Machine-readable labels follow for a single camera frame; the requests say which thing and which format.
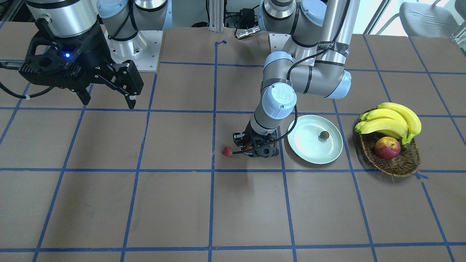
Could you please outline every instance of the red apple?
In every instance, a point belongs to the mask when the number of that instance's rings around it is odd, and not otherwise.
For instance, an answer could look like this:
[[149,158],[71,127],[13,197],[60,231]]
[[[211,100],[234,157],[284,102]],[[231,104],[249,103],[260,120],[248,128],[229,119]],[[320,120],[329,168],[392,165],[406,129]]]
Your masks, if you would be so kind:
[[378,157],[392,159],[400,153],[401,146],[396,139],[383,137],[377,141],[374,150]]

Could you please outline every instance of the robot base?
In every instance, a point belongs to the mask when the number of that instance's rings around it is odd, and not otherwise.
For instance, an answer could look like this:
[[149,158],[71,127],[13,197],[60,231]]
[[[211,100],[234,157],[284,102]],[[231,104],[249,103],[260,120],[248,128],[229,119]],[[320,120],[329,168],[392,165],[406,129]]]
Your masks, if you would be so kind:
[[163,34],[163,31],[139,31],[135,38],[119,42],[109,40],[105,31],[105,39],[115,62],[131,59],[139,72],[156,73]]

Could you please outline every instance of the light green plate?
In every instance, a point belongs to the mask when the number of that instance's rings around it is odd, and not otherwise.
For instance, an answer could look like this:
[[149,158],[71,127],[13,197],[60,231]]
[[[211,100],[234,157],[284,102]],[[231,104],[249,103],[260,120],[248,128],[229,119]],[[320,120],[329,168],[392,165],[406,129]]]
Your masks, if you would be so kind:
[[[322,131],[330,137],[320,139]],[[327,164],[337,159],[343,150],[343,139],[340,131],[329,120],[315,115],[298,117],[295,128],[288,134],[288,142],[293,151],[302,159],[314,164]]]

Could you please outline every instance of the grid square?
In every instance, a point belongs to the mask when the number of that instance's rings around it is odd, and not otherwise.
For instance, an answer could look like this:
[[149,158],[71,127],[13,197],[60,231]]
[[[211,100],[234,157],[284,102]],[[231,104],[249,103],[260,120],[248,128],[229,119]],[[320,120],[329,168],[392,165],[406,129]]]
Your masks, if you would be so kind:
[[217,67],[217,110],[254,111],[260,101],[263,67]]
[[288,172],[287,184],[296,245],[369,244],[351,173]]
[[136,168],[146,112],[84,113],[68,168]]
[[215,173],[213,246],[290,245],[282,173]]
[[356,178],[374,243],[443,242],[416,177],[357,172]]
[[124,255],[125,262],[163,261],[163,262],[205,262],[207,251],[157,251],[128,252]]
[[152,109],[213,110],[214,67],[160,64]]
[[225,28],[222,39],[226,43],[218,45],[218,63],[238,65],[263,65],[270,54],[268,32],[259,32],[254,37],[238,40],[234,29]]
[[37,247],[59,176],[0,171],[0,248]]
[[466,261],[466,247],[465,246],[450,246],[455,261]]
[[221,41],[221,37],[207,28],[173,27],[164,31],[160,61],[214,63],[214,38]]
[[[27,80],[15,70],[0,70],[0,81],[6,88],[18,95],[23,94],[28,84]],[[18,101],[18,98],[1,91],[0,106],[16,107]]]
[[351,72],[352,88],[343,99],[335,100],[340,113],[362,113],[378,104],[387,102],[388,97],[377,72]]
[[366,39],[379,70],[425,72],[409,38],[366,35]]
[[25,262],[32,261],[34,253],[0,253],[0,261]]
[[425,186],[446,239],[466,242],[466,195],[463,193],[466,176],[460,173],[423,173],[429,177]]
[[229,146],[239,148],[233,142],[234,132],[242,133],[252,114],[217,114],[215,127],[215,169],[281,169],[281,158],[250,158],[244,154],[225,157],[222,150]]
[[457,43],[444,38],[411,39],[430,72],[466,72],[466,59]]
[[264,261],[283,262],[293,261],[291,249],[274,250],[218,250],[212,252],[212,262]]
[[448,110],[452,115],[466,115],[466,75],[432,74],[435,86],[439,90]]
[[210,173],[140,173],[128,247],[209,245]]
[[330,249],[297,249],[298,261],[313,262],[344,261],[344,262],[374,262],[370,248],[330,248]]
[[465,170],[466,146],[451,118],[420,117],[420,120],[422,131],[415,138],[421,156],[419,168]]
[[50,110],[17,111],[0,146],[0,166],[63,167],[80,113],[80,111]]
[[353,34],[351,37],[349,55],[345,67],[348,69],[371,69],[374,70],[374,62],[370,57],[366,42],[362,34]]
[[123,245],[134,173],[66,172],[42,248]]
[[117,262],[120,261],[121,252],[42,252],[37,257],[37,262],[66,261],[99,261]]
[[354,169],[372,169],[374,166],[367,160],[361,147],[359,134],[354,131],[359,116],[340,116],[348,145],[349,157]]
[[[340,125],[338,124],[338,119],[336,116],[332,115],[318,115],[321,116],[330,122],[332,122],[335,127],[340,130]],[[294,121],[295,116],[294,113],[292,115],[288,116],[280,125],[280,131],[281,134],[283,135],[291,125],[291,123]],[[342,153],[340,156],[335,159],[333,162],[330,162],[328,164],[313,164],[309,163],[302,158],[300,158],[291,148],[288,138],[284,138],[283,140],[283,146],[284,146],[284,153],[283,157],[285,159],[285,168],[287,170],[289,169],[298,169],[298,170],[310,170],[310,169],[319,169],[319,170],[326,170],[326,169],[349,169],[350,165],[348,163],[348,157],[346,155],[346,150],[343,145]]]
[[377,260],[380,262],[410,261],[438,262],[450,261],[446,247],[389,247],[376,248]]
[[[144,82],[144,87],[141,95],[136,96],[136,105],[134,109],[148,109],[151,99],[152,87],[154,83],[153,73],[140,73]],[[87,108],[118,108],[128,109],[124,96],[117,91],[114,91],[106,85],[94,85]]]
[[[48,86],[31,84],[27,94],[39,93],[47,88]],[[54,88],[43,96],[23,100],[20,107],[82,108],[83,104],[76,93],[68,89]]]
[[8,22],[3,24],[0,30],[2,46],[10,48],[0,49],[0,59],[23,60],[26,57],[29,43],[37,31],[34,23]]
[[141,168],[211,169],[212,119],[210,113],[151,113]]
[[418,115],[447,114],[427,74],[415,78],[408,73],[381,74],[392,102],[403,104]]

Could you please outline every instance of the metal frame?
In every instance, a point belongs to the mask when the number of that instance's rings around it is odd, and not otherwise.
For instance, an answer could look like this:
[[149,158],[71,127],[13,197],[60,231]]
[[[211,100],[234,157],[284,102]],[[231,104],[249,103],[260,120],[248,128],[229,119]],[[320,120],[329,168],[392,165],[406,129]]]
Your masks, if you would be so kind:
[[224,0],[209,0],[210,22],[209,30],[216,33],[223,33],[224,24]]

